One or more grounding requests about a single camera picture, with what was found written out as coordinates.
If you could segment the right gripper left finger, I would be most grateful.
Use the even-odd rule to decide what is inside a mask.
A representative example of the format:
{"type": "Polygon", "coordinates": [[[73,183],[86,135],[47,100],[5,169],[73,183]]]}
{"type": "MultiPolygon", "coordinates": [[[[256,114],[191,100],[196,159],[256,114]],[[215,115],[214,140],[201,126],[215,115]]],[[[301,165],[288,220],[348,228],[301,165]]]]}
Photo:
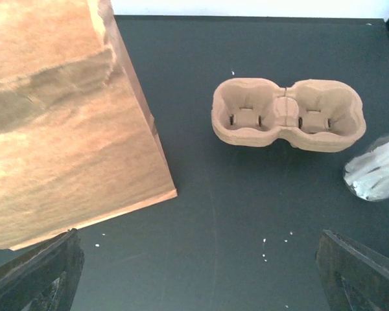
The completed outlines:
{"type": "Polygon", "coordinates": [[[70,310],[84,266],[70,229],[0,266],[0,310],[70,310]]]}

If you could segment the white straws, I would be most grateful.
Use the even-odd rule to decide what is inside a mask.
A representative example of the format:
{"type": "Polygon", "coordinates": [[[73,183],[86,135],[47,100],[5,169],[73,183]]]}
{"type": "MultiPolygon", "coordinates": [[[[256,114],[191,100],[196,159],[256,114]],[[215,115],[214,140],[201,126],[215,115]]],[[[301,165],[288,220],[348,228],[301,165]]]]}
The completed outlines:
{"type": "Polygon", "coordinates": [[[389,199],[389,135],[378,138],[364,153],[348,161],[343,168],[343,180],[364,201],[389,199]]]}

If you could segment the brown paper bag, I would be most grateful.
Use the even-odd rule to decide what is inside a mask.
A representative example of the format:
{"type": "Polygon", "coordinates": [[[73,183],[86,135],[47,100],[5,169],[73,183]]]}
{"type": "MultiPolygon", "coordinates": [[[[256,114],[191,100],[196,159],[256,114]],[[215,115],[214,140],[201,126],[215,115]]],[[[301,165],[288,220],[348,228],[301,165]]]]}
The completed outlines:
{"type": "Polygon", "coordinates": [[[175,198],[109,1],[0,1],[0,249],[175,198]]]}

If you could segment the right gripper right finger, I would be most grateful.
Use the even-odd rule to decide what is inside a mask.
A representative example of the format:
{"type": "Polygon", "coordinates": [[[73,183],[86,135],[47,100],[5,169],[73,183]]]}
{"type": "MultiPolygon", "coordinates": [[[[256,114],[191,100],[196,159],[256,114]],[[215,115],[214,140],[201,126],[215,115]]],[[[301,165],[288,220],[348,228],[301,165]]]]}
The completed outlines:
{"type": "Polygon", "coordinates": [[[316,265],[330,310],[389,310],[389,258],[324,230],[316,265]]]}

